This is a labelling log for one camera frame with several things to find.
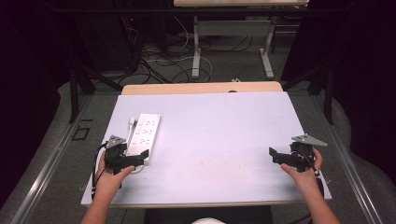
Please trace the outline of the black square floor socket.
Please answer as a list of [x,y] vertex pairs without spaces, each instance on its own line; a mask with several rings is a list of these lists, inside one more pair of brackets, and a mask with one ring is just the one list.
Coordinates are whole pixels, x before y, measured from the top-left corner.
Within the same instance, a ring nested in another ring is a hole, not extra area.
[[73,141],[84,141],[88,137],[90,130],[91,130],[90,128],[78,126],[72,135],[72,140]]

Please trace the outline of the white power strip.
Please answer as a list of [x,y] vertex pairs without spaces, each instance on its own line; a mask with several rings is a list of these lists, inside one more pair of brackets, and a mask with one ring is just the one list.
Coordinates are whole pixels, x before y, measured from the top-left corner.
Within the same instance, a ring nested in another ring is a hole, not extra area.
[[147,152],[149,154],[147,161],[149,161],[160,121],[161,116],[157,114],[141,114],[139,116],[134,126],[133,135],[129,140],[129,146],[126,151],[127,156],[137,156]]

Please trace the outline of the white-legged desk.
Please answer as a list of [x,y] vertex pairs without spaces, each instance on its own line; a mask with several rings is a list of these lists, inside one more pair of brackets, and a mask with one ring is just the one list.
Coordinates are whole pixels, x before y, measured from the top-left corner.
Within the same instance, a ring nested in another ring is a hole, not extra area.
[[[310,0],[174,0],[175,7],[182,9],[295,9],[306,6]],[[193,17],[194,55],[191,77],[200,76],[201,56],[200,37],[204,35],[247,35],[265,38],[265,45],[260,49],[264,74],[270,80],[274,72],[269,61],[269,49],[275,35],[277,16],[269,16],[266,20],[247,19],[213,19],[203,21]]]

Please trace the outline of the person's right hand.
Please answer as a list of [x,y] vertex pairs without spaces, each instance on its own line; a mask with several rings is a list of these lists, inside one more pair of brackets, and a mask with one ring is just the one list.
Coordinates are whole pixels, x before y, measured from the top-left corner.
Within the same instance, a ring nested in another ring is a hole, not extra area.
[[280,168],[288,174],[295,182],[300,193],[305,197],[314,196],[315,194],[321,195],[315,171],[312,168],[299,173],[286,163],[282,163]]

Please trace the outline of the person's left hand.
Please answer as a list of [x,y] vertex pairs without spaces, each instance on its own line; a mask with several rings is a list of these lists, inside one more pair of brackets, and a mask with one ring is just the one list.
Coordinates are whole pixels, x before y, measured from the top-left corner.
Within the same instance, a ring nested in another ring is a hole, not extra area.
[[106,153],[101,155],[98,171],[95,174],[95,193],[93,200],[95,202],[110,203],[117,194],[121,182],[134,170],[134,167],[128,166],[120,173],[114,175],[111,169],[106,168],[105,155]]

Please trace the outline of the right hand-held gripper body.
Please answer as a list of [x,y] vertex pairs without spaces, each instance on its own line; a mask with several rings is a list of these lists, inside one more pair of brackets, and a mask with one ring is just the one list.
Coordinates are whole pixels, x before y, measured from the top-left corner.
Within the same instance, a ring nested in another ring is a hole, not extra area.
[[312,168],[317,173],[318,170],[314,166],[314,146],[326,147],[328,144],[307,133],[293,136],[291,139],[293,140],[290,145],[291,151],[296,152],[297,158],[300,159],[294,165],[297,171],[302,173],[307,168]]

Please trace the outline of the aluminium floor rail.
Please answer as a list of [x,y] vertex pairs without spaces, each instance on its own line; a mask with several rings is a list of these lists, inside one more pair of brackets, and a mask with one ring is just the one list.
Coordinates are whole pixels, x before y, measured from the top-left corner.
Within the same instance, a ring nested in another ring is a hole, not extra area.
[[352,188],[352,191],[360,205],[361,211],[363,212],[368,224],[383,224],[383,220],[377,213],[372,199],[369,196],[368,191],[357,172],[356,165],[350,157],[349,153],[347,152],[347,148],[342,143],[342,140],[338,135],[337,131],[335,130],[334,126],[330,124],[330,122],[324,115],[324,108],[322,107],[320,97],[312,96],[311,101],[313,102],[315,109],[319,113],[319,117],[322,120],[322,123],[324,124],[331,136],[333,148],[335,150],[337,158],[344,170],[349,185]]
[[92,101],[92,96],[82,96],[78,103],[77,117],[69,122],[71,106],[61,101],[58,111],[47,130],[34,158],[14,189],[15,213],[9,224],[27,224],[46,187],[50,183],[72,134],[77,130],[78,120]]

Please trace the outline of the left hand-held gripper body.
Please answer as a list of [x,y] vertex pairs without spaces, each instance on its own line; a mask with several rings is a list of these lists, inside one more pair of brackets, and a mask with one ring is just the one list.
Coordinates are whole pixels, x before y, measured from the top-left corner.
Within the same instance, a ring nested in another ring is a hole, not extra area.
[[118,174],[122,169],[122,160],[124,159],[124,151],[127,149],[126,140],[111,135],[106,143],[105,166]]

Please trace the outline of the pale table cover sheet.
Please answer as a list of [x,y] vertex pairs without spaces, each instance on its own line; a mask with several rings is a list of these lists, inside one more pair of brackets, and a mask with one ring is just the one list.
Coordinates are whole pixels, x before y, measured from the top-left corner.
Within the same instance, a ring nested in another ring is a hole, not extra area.
[[114,207],[299,203],[291,177],[269,150],[287,153],[303,133],[283,91],[122,95],[106,133],[124,137],[129,119],[160,116],[148,164],[129,175]]

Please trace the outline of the dark computer tower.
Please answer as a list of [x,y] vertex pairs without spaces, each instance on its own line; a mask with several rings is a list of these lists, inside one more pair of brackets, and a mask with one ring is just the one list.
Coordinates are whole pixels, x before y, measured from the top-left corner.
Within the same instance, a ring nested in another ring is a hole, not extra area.
[[81,17],[76,23],[97,70],[137,70],[142,35],[125,17]]

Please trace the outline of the person's dark clothing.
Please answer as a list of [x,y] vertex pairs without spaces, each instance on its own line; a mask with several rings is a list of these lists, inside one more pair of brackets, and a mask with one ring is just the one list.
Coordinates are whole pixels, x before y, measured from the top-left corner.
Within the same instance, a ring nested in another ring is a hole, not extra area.
[[144,224],[274,224],[270,206],[148,209]]

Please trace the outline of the black metal stand frame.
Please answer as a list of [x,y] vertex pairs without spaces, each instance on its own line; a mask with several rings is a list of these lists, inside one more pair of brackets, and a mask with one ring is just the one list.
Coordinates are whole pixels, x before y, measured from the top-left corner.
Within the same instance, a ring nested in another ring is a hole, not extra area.
[[120,84],[104,77],[99,72],[80,62],[70,62],[68,64],[68,73],[71,101],[70,123],[73,123],[79,114],[78,89],[81,89],[85,94],[94,94],[96,91],[96,88],[93,86],[92,79],[97,79],[116,91],[122,90],[122,86]]
[[321,90],[325,90],[323,114],[326,120],[333,125],[332,120],[332,95],[333,95],[333,79],[334,72],[330,65],[319,65],[309,70],[308,72],[298,76],[292,81],[282,84],[281,87],[284,91],[296,86],[298,83],[308,78],[314,80],[308,86],[308,93],[310,95],[319,95]]

